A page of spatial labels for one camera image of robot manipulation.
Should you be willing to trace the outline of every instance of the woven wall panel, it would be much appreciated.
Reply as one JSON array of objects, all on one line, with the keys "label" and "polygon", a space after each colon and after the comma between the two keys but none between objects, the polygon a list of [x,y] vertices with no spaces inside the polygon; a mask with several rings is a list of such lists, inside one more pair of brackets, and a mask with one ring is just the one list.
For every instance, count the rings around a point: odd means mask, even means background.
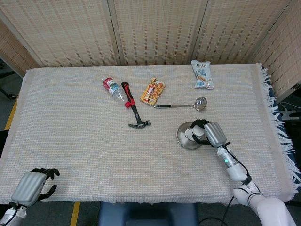
[{"label": "woven wall panel", "polygon": [[0,58],[20,76],[24,76],[27,69],[40,67],[1,21]]},{"label": "woven wall panel", "polygon": [[114,0],[126,65],[186,64],[206,0]]},{"label": "woven wall panel", "polygon": [[245,63],[289,0],[209,0],[193,58]]},{"label": "woven wall panel", "polygon": [[0,0],[44,66],[116,65],[100,0]]},{"label": "woven wall panel", "polygon": [[261,62],[269,69],[278,101],[293,92],[289,89],[301,81],[300,0],[290,3],[255,51],[252,62]]}]

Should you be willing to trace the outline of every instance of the yellow floor tape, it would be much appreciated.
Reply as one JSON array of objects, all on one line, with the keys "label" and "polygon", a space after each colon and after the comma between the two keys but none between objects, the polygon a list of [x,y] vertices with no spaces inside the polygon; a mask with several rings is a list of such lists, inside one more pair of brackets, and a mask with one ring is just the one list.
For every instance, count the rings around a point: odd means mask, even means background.
[{"label": "yellow floor tape", "polygon": [[[15,115],[16,108],[17,108],[17,101],[15,101],[13,109],[10,112],[10,115],[9,115],[9,118],[8,118],[8,121],[6,123],[4,130],[8,130],[10,128],[11,122],[13,121],[13,118]],[[79,216],[79,207],[80,207],[80,202],[75,202],[74,207],[73,207],[73,213],[72,213],[70,226],[76,226],[76,224],[77,224],[77,218]]]}]

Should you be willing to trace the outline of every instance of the bottle cap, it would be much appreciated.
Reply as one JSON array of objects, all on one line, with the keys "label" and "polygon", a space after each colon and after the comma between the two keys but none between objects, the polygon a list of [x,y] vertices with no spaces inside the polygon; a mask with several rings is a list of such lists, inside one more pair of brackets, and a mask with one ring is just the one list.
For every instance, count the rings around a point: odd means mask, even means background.
[{"label": "bottle cap", "polygon": [[129,108],[129,107],[131,106],[131,102],[127,101],[127,102],[124,104],[124,106],[125,106],[126,108]]}]

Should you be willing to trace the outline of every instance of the woven tablecloth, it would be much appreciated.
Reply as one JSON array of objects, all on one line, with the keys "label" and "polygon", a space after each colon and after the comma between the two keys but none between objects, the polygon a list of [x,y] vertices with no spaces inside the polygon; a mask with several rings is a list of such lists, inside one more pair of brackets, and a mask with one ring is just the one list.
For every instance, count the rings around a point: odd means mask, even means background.
[{"label": "woven tablecloth", "polygon": [[[23,174],[57,168],[44,191],[49,200],[107,202],[224,202],[239,182],[231,181],[216,149],[182,148],[178,127],[188,121],[216,121],[231,149],[266,196],[291,199],[298,170],[286,153],[291,141],[279,135],[272,116],[266,70],[261,64],[211,65],[215,89],[194,89],[191,65],[39,68],[27,71],[0,160],[0,203],[8,203]],[[115,102],[101,78],[127,81],[143,121],[134,129],[131,109]],[[154,109],[139,100],[152,78],[166,83],[157,104],[207,107]]]}]

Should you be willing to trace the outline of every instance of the plastic water bottle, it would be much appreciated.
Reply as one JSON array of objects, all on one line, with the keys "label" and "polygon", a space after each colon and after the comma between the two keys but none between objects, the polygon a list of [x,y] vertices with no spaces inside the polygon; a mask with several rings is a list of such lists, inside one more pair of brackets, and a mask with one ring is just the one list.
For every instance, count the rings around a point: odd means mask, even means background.
[{"label": "plastic water bottle", "polygon": [[131,103],[128,101],[126,93],[111,77],[103,76],[102,80],[103,86],[112,95],[114,100],[121,102],[126,108],[129,108],[131,106]]}]

